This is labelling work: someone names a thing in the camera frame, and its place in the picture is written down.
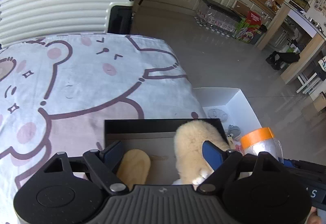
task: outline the gray tile floor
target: gray tile floor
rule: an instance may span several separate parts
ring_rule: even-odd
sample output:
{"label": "gray tile floor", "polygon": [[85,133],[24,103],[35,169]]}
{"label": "gray tile floor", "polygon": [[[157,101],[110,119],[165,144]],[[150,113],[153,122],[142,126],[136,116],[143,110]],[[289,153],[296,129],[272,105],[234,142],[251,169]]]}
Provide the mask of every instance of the gray tile floor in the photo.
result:
{"label": "gray tile floor", "polygon": [[261,125],[281,141],[285,158],[326,165],[326,113],[303,114],[310,97],[296,94],[299,81],[285,85],[280,72],[265,62],[270,50],[205,30],[192,16],[143,6],[132,33],[165,40],[193,87],[242,89]]}

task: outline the beige plush toy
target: beige plush toy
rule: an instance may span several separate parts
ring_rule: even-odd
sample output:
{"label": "beige plush toy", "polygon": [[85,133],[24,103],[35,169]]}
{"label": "beige plush toy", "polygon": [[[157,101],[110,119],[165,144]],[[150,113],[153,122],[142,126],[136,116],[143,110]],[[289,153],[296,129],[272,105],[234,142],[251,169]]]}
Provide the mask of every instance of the beige plush toy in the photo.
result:
{"label": "beige plush toy", "polygon": [[206,140],[223,151],[229,149],[217,129],[204,121],[191,121],[177,129],[174,150],[177,158],[176,168],[181,180],[179,183],[193,184],[196,187],[213,173],[202,154],[202,146]]}

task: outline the bed sheet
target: bed sheet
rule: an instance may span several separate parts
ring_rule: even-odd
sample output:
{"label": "bed sheet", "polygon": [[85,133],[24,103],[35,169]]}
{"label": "bed sheet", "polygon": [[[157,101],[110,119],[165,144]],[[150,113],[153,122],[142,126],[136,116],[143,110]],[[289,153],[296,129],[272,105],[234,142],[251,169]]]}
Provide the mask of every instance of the bed sheet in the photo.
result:
{"label": "bed sheet", "polygon": [[203,118],[170,47],[140,35],[66,34],[0,50],[0,223],[54,153],[104,147],[104,119]]}

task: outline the pack of water bottles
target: pack of water bottles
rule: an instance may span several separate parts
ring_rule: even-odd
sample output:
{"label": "pack of water bottles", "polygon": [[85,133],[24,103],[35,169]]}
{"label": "pack of water bottles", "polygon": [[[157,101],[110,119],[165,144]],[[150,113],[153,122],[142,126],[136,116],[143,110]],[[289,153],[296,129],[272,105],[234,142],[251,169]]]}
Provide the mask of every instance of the pack of water bottles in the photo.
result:
{"label": "pack of water bottles", "polygon": [[227,37],[234,35],[241,21],[240,15],[213,0],[200,0],[195,19],[199,26]]}

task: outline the white suitcase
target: white suitcase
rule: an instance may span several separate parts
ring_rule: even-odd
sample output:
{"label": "white suitcase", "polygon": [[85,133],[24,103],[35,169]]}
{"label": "white suitcase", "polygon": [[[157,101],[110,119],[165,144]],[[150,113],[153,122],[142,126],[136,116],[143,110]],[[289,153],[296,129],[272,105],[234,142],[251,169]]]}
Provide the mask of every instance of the white suitcase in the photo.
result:
{"label": "white suitcase", "polygon": [[134,0],[0,0],[2,47],[61,33],[129,34]]}

